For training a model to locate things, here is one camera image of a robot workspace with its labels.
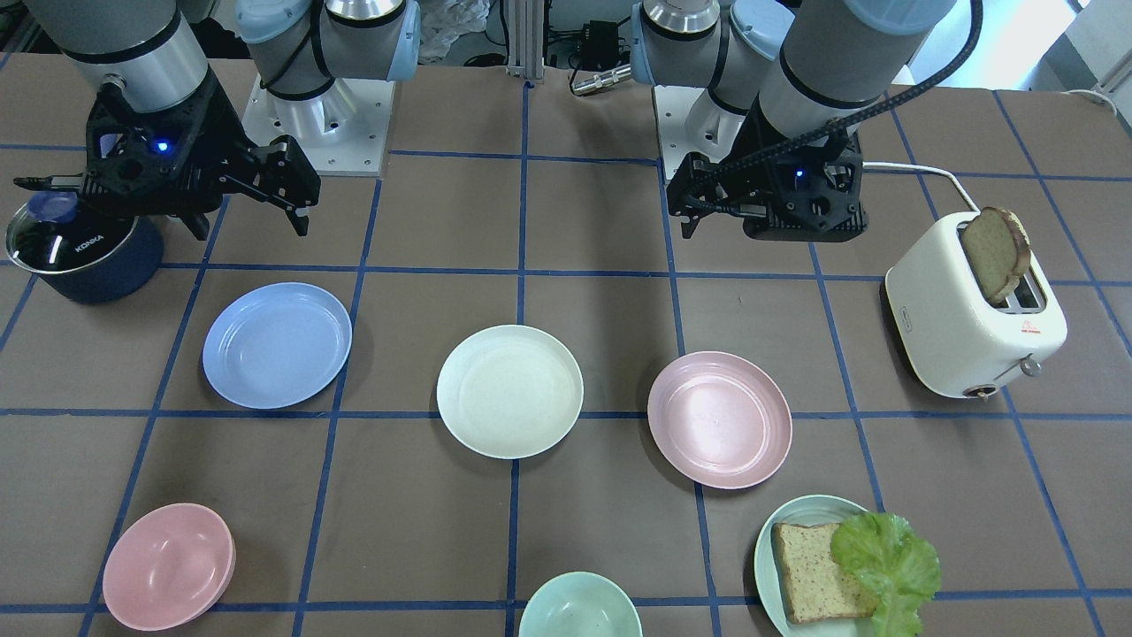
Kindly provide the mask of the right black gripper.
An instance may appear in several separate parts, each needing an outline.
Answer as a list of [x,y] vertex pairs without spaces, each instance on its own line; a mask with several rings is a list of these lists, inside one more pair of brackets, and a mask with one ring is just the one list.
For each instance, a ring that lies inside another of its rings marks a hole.
[[119,81],[105,81],[86,124],[82,203],[113,218],[171,215],[198,241],[224,193],[278,207],[295,234],[309,232],[321,177],[290,134],[255,145],[214,70],[180,104],[134,111]]

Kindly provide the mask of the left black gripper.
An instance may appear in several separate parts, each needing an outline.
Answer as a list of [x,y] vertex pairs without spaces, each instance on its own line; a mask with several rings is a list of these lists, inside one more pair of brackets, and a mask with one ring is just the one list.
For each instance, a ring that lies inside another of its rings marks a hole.
[[867,229],[860,203],[864,166],[857,134],[838,128],[823,143],[805,143],[741,170],[741,203],[724,203],[718,165],[698,152],[684,156],[666,186],[668,214],[691,239],[701,219],[743,219],[754,241],[846,242]]

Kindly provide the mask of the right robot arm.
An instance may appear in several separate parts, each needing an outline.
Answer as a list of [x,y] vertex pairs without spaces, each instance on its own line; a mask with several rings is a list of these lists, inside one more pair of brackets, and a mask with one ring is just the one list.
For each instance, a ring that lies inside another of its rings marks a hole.
[[[72,192],[111,218],[172,215],[201,241],[226,193],[278,207],[306,235],[321,181],[295,124],[259,146],[245,132],[174,1],[31,1],[28,9],[96,88],[76,177],[19,177],[31,192]],[[239,36],[260,88],[316,104],[338,81],[415,74],[417,1],[239,1]]]

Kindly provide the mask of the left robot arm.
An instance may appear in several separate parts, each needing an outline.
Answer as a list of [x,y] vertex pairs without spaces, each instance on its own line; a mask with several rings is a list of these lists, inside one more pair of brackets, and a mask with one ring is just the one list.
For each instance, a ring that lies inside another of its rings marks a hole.
[[864,233],[861,121],[906,104],[962,64],[885,92],[950,1],[640,1],[631,75],[698,88],[698,141],[669,165],[670,215],[691,238],[710,215],[756,241],[846,242]]

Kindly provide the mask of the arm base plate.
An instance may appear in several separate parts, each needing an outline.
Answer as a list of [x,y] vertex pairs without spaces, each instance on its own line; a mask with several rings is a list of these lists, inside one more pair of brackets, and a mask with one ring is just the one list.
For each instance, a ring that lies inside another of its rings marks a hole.
[[258,81],[242,124],[252,143],[266,146],[290,134],[321,177],[383,177],[397,83],[338,78],[321,96],[288,101]]
[[731,153],[757,92],[756,83],[712,91],[655,86],[657,134],[667,184],[688,153],[697,152],[717,163]]

